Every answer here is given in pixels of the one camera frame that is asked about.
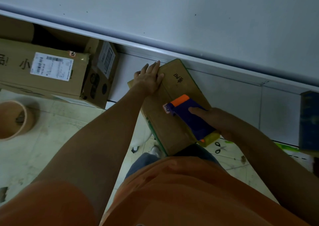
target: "orange shirt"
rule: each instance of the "orange shirt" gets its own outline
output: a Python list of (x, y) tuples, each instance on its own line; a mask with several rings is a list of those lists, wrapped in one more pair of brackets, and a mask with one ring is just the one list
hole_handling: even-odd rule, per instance
[[(37, 182), (0, 207), (0, 225), (94, 225), (86, 196), (66, 182)], [(168, 157), (129, 176), (103, 225), (308, 225), (197, 157)]]

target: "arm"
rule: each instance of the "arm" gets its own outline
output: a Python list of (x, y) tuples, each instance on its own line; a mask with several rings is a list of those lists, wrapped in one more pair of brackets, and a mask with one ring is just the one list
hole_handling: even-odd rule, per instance
[(133, 87), (114, 106), (73, 135), (34, 181), (76, 185), (90, 200), (99, 222), (130, 145), (138, 113), (164, 75), (160, 62), (134, 74)]
[(189, 111), (221, 132), (241, 149), (257, 174), (287, 210), (319, 225), (319, 179), (283, 152), (261, 131), (217, 108)]

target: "round bucket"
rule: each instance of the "round bucket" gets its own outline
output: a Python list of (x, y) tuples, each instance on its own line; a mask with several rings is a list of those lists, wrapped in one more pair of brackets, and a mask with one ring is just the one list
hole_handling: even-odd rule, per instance
[(0, 103), (0, 141), (12, 139), (29, 131), (34, 115), (18, 101)]

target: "blue jeans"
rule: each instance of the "blue jeans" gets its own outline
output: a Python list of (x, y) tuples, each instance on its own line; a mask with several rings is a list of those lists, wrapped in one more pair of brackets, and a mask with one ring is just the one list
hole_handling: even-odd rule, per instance
[[(206, 159), (209, 161), (212, 161), (216, 164), (218, 164), (220, 167), (222, 167), (219, 162), (215, 159), (215, 157), (209, 153), (206, 149), (201, 147), (198, 144), (192, 144), (185, 149), (181, 150), (180, 152), (176, 153), (173, 156), (196, 156), (199, 157), (200, 159)], [(149, 153), (144, 153), (142, 154), (131, 166), (129, 171), (127, 172), (125, 178), (129, 177), (133, 173), (137, 172), (139, 169), (152, 164), (156, 161), (160, 160), (160, 158), (157, 158), (153, 154)]]

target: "barcode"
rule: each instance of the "barcode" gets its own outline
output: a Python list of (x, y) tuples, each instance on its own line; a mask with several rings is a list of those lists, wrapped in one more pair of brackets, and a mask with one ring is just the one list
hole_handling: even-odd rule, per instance
[(41, 71), (42, 61), (43, 61), (43, 57), (40, 57), (38, 67), (37, 67), (37, 74), (39, 74)]
[(106, 59), (105, 59), (105, 62), (104, 62), (105, 74), (107, 72), (108, 66), (110, 65), (110, 61), (111, 61), (112, 55), (113, 55), (113, 50), (110, 47), (108, 52), (107, 52)]
[(62, 62), (63, 59), (59, 59), (59, 58), (55, 58), (55, 57), (50, 57), (50, 56), (47, 56), (47, 60), (53, 60), (53, 61), (58, 61), (58, 62)]

